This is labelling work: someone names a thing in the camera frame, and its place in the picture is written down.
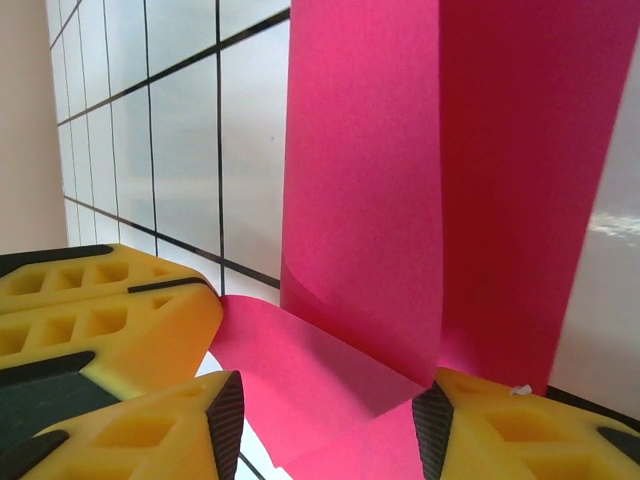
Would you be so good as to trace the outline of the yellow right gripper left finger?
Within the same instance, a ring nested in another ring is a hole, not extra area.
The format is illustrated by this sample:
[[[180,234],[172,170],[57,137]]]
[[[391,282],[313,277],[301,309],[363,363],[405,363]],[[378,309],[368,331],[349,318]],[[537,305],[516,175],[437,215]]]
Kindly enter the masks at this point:
[[[1,455],[4,479],[232,479],[244,425],[237,371],[53,424]]]

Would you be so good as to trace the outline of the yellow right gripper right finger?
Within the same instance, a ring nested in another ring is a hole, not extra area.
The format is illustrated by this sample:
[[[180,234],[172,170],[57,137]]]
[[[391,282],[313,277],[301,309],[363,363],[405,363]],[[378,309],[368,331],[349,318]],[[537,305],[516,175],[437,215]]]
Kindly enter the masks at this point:
[[[440,368],[412,401],[428,479],[636,479],[639,433],[616,419]]]

